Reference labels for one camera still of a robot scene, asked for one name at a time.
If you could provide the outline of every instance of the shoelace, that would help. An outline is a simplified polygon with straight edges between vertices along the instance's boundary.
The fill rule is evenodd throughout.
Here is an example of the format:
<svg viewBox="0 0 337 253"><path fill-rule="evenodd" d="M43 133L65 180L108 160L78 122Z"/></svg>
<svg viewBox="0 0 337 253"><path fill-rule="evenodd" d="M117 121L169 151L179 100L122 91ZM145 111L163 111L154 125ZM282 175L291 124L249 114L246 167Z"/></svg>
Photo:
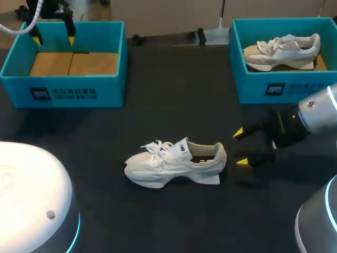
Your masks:
<svg viewBox="0 0 337 253"><path fill-rule="evenodd" d="M275 39L269 41L268 43L266 41L258 41L257 42L257 47L261 51L261 53L265 54L270 51L274 51L276 48L283 48L282 45L276 42L276 40L279 37L276 37Z"/></svg>
<svg viewBox="0 0 337 253"><path fill-rule="evenodd" d="M168 152L168 150L171 149L171 147L173 146L172 143L170 142L164 142L162 143L159 140L156 140L158 142L152 142L150 144L147 144L145 146L141 146L141 148L146 148L148 150L148 152L154 154L153 156L153 165L156 167L159 167L163 164L163 161L165 161L165 159L163 158L166 154L166 152Z"/></svg>

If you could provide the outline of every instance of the shoe heel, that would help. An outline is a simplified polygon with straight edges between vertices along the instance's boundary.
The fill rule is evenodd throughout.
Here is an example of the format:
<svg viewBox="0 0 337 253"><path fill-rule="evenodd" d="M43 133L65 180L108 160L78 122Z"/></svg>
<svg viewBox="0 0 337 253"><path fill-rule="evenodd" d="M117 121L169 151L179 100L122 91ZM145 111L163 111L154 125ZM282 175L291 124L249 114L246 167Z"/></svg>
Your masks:
<svg viewBox="0 0 337 253"><path fill-rule="evenodd" d="M220 184L219 174L195 174L189 176L189 178L196 183Z"/></svg>
<svg viewBox="0 0 337 253"><path fill-rule="evenodd" d="M288 66L293 67L298 70L313 70L314 69L314 61L306 60L306 61L290 61L287 63Z"/></svg>

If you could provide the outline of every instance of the robotic arm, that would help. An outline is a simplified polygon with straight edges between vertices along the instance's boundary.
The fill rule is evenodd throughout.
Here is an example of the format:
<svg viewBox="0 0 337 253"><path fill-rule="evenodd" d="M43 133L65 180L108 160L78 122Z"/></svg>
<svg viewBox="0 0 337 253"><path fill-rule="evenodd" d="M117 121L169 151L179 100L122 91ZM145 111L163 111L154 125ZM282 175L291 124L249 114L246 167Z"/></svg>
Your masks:
<svg viewBox="0 0 337 253"><path fill-rule="evenodd" d="M64 21L69 42L71 46L74 43L76 28L73 22L73 12L69 9L66 0L26 0L29 8L28 14L24 17L27 28L22 31L12 31L0 24L0 30L13 35L22 35L29 33L32 39L38 44L43 44L42 36L36 26L38 17L43 19L62 19Z"/></svg>
<svg viewBox="0 0 337 253"><path fill-rule="evenodd" d="M309 134L319 134L337 127L337 84L328 86L296 106L272 111L264 120L240 128L234 139L240 140L262 130L269 150L248 155L237 164L257 167L275 160L276 148L286 148L304 140Z"/></svg>

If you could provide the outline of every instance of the screw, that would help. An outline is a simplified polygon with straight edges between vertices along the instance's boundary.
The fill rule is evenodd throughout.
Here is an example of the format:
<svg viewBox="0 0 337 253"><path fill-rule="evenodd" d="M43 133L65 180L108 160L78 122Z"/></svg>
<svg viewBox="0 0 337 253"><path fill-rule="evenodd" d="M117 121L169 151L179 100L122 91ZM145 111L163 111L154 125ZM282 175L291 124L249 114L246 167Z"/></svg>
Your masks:
<svg viewBox="0 0 337 253"><path fill-rule="evenodd" d="M307 103L306 106L307 106L308 108L312 108L312 107L314 107L314 105L315 105L314 101L310 101L310 102Z"/></svg>

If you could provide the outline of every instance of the white cable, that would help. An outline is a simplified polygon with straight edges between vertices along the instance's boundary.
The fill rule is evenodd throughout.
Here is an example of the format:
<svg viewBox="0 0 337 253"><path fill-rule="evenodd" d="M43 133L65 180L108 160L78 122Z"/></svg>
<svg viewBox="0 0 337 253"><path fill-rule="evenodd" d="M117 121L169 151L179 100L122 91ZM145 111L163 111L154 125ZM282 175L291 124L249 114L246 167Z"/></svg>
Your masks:
<svg viewBox="0 0 337 253"><path fill-rule="evenodd" d="M22 31L13 31L13 30L10 30L10 29L6 28L2 24L0 24L0 30L4 31L5 33L10 33L10 34L13 34L13 35L22 35L22 34L29 33L34 28L34 26L36 25L37 18L40 15L42 4L43 4L43 0L38 0L36 12L35 12L35 15L33 17L33 21L31 22L31 24L26 29L24 29Z"/></svg>

